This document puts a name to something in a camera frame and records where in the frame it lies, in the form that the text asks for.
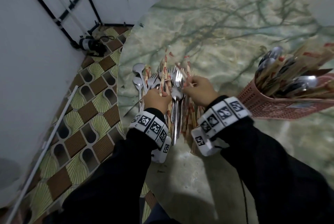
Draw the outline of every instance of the basket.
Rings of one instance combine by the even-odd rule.
[[[333,77],[334,74],[326,74],[319,79],[323,84]],[[296,120],[334,106],[334,100],[326,99],[272,99],[257,89],[254,79],[237,97],[255,119]]]

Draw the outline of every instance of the hand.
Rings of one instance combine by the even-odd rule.
[[[145,109],[156,108],[165,114],[168,110],[168,104],[172,101],[172,96],[167,95],[166,92],[162,92],[162,96],[159,95],[158,89],[150,89],[143,97]]]
[[[194,87],[190,87],[189,83],[195,83]],[[187,79],[187,83],[184,84],[182,92],[190,96],[195,104],[207,107],[212,101],[214,101],[219,94],[214,90],[209,79],[193,76]]]

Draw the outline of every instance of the black sleeve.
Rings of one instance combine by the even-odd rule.
[[[154,108],[145,111],[165,121]],[[139,197],[156,143],[137,129],[115,144],[112,156],[64,201],[62,223],[104,223],[120,218],[123,223],[139,220]]]
[[[251,118],[237,121],[216,136],[230,145],[221,155],[237,169],[253,195],[260,224],[333,222],[334,192],[324,177],[288,155],[278,141],[255,128]]]

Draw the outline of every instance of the utensil holder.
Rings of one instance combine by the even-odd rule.
[[[237,97],[255,119],[291,121],[334,106],[334,100],[326,99],[272,99],[257,89],[254,79]]]

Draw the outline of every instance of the table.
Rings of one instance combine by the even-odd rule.
[[[309,0],[161,0],[142,16],[127,39],[120,59],[118,105],[126,129],[138,100],[132,66],[154,71],[165,47],[181,62],[190,56],[198,75],[221,94],[236,95],[253,78],[261,50],[281,45],[296,49],[314,34],[333,39],[334,28],[320,26],[308,11]],[[334,109],[297,121],[256,120],[287,152],[320,171],[334,186]],[[148,187],[167,213],[183,224],[245,223],[244,198],[236,170],[220,155],[200,158],[179,138],[164,164],[152,163]],[[246,191],[249,223],[257,223]]]

